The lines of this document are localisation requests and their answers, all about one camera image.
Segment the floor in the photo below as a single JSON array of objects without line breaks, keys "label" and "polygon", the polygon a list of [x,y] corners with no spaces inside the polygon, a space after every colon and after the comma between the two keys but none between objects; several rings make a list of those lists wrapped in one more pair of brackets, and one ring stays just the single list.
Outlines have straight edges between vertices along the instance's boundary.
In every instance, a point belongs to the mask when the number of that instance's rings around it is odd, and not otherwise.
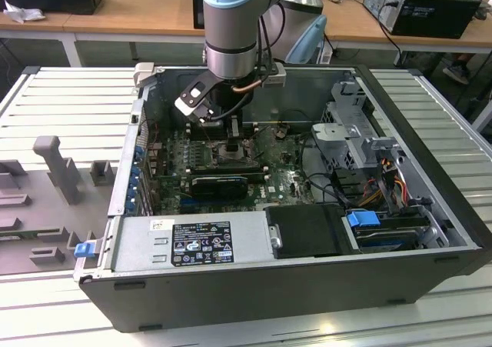
[{"label": "floor", "polygon": [[[4,40],[6,47],[0,47],[0,97],[8,91],[22,69],[27,65],[33,66],[68,66],[68,60],[57,41],[9,39]],[[138,43],[140,62],[154,62],[159,65],[196,65],[201,63],[202,45],[184,44],[155,44]],[[131,59],[128,43],[124,42],[79,42],[78,50],[87,66],[133,66],[136,62]],[[371,68],[394,68],[395,52],[389,51],[358,51],[355,49],[340,50],[332,63],[339,65],[365,64]],[[411,58],[407,67],[420,68],[428,54],[419,54]],[[472,74],[482,65],[486,55],[476,55],[470,62]],[[464,91],[463,105],[476,96],[490,80],[492,60],[489,61],[476,77],[474,83],[466,88],[452,82],[442,69],[450,63],[447,55],[439,64],[430,81],[451,102],[454,103]]]}]

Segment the wooden desk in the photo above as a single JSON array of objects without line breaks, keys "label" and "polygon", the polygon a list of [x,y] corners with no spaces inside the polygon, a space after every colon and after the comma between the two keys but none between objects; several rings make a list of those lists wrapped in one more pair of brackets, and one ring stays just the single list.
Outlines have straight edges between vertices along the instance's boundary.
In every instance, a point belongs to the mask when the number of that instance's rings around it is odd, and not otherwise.
[{"label": "wooden desk", "polygon": [[72,15],[66,32],[204,36],[192,0],[103,0],[93,15]]},{"label": "wooden desk", "polygon": [[47,31],[47,32],[62,32],[63,25],[66,23],[70,14],[48,13],[45,14],[46,19],[36,22],[24,22],[20,24],[14,22],[7,15],[0,14],[0,29],[1,30],[19,30],[19,31]]},{"label": "wooden desk", "polygon": [[[336,48],[394,50],[362,0],[324,0],[327,35]],[[203,43],[193,28],[192,0],[103,0],[94,15],[47,14],[17,24],[0,15],[0,38],[59,40],[71,66],[81,66],[77,41]],[[473,20],[461,39],[393,37],[402,51],[488,53],[492,18]]]}]

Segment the motherboard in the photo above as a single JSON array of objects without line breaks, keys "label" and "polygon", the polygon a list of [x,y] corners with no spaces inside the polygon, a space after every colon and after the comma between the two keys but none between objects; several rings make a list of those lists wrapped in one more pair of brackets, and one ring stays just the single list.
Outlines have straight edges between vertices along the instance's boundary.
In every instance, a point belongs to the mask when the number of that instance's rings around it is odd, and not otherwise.
[{"label": "motherboard", "polygon": [[252,126],[237,151],[214,129],[176,131],[152,150],[159,215],[261,211],[314,203],[299,171],[301,133]]}]

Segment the shoe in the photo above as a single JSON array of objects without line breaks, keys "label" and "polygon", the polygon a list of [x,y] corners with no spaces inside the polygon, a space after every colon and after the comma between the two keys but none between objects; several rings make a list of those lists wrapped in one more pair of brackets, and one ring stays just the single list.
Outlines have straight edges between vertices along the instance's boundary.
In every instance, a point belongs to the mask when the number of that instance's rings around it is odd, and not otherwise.
[{"label": "shoe", "polygon": [[459,82],[463,85],[469,85],[470,81],[468,77],[470,76],[470,70],[468,70],[466,65],[456,64],[448,66],[443,69],[443,73],[453,79],[455,82]]}]

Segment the power supply label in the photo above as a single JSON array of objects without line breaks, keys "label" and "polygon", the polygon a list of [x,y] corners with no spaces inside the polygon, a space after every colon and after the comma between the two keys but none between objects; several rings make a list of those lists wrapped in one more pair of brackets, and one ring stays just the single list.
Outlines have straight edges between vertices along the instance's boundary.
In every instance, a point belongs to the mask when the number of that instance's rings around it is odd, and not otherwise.
[{"label": "power supply label", "polygon": [[173,225],[172,265],[197,266],[228,262],[234,262],[230,222]]}]

